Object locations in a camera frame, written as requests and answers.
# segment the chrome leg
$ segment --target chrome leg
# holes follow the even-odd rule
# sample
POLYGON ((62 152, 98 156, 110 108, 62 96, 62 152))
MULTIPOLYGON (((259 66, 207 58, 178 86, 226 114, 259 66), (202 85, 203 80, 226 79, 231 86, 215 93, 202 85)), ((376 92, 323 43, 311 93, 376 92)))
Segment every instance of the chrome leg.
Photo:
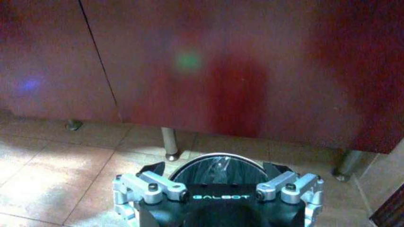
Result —
POLYGON ((350 178, 356 170, 356 166, 360 162, 363 155, 364 152, 359 150, 348 150, 344 153, 343 161, 340 165, 334 169, 334 176, 339 181, 350 181, 350 178))
POLYGON ((179 159, 176 131, 172 128, 162 127, 162 133, 166 148, 166 158, 168 161, 175 161, 179 159))
POLYGON ((66 128, 71 131, 76 131, 79 130, 79 128, 83 126, 83 122, 74 120, 74 119, 68 119, 68 123, 66 125, 66 128))

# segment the bolt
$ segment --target bolt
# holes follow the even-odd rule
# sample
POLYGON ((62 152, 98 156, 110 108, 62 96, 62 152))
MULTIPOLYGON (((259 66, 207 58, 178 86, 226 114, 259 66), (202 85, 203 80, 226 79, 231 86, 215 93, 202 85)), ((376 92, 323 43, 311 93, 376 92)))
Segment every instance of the bolt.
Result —
POLYGON ((156 183, 150 183, 150 192, 155 192, 159 189, 159 185, 156 183))
POLYGON ((287 183, 286 184, 286 189, 291 192, 296 191, 296 185, 294 183, 287 183))
POLYGON ((187 190, 184 190, 184 191, 182 192, 182 194, 179 195, 179 200, 180 200, 182 202, 188 202, 190 197, 191 197, 190 192, 188 192, 187 190))
POLYGON ((262 191, 256 191, 255 197, 258 198, 259 201, 263 201, 264 200, 264 194, 263 194, 263 192, 262 191))

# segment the ceramic floor tile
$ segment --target ceramic floor tile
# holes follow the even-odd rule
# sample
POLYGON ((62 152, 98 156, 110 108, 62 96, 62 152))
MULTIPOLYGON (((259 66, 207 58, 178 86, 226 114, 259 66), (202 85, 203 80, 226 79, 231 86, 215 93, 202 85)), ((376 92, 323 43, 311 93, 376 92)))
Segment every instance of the ceramic floor tile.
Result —
POLYGON ((318 227, 372 227, 368 214, 362 209, 324 207, 318 227))
POLYGON ((0 212, 62 224, 114 150, 52 142, 0 188, 0 212))
POLYGON ((47 145, 46 140, 0 135, 0 185, 47 145))
POLYGON ((83 171, 95 177, 114 153, 112 149, 50 142, 30 164, 58 170, 83 171))
POLYGON ((0 134, 35 138, 44 121, 34 118, 15 117, 0 128, 0 134))
POLYGON ((83 145, 115 148, 131 126, 120 123, 86 122, 83 126, 83 145))
POLYGON ((118 152, 108 161, 86 193, 66 225, 75 227, 120 227, 127 223, 114 211, 112 180, 118 174, 136 173, 144 164, 159 162, 162 157, 134 152, 118 152))
POLYGON ((270 141, 270 161, 296 166, 336 166, 344 152, 338 149, 270 141))
POLYGON ((199 134, 191 158, 206 153, 226 152, 255 160, 268 160, 267 140, 199 134))
MULTIPOLYGON (((190 158, 190 149, 192 147, 196 133, 176 131, 178 146, 182 151, 180 159, 190 158)), ((122 141, 118 150, 138 152, 151 155, 166 155, 162 128, 148 126, 134 126, 127 137, 122 141)))
POLYGON ((0 227, 60 227, 60 225, 0 214, 0 227))
POLYGON ((24 166, 0 188, 0 212, 62 224, 92 180, 78 171, 24 166))

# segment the floor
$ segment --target floor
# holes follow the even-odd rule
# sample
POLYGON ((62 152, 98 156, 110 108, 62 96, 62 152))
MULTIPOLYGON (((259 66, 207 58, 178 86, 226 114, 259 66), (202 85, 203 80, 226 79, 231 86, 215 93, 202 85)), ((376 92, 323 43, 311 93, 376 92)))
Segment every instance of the floor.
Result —
MULTIPOLYGON (((2 227, 126 226, 112 211, 112 179, 164 161, 160 128, 86 122, 79 131, 68 131, 64 123, 0 112, 2 227)), ((184 152, 167 163, 166 175, 208 152, 287 164, 326 180, 318 226, 371 226, 355 181, 342 183, 330 174, 340 151, 187 131, 178 132, 178 138, 184 152)))

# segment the red wooden panel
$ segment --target red wooden panel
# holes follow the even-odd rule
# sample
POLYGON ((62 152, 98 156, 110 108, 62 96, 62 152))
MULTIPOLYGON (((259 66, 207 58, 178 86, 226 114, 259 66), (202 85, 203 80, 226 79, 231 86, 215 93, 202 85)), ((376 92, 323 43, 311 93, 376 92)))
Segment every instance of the red wooden panel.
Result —
POLYGON ((0 101, 15 114, 119 121, 78 1, 0 3, 0 101))
POLYGON ((388 153, 395 1, 83 1, 124 121, 388 153))

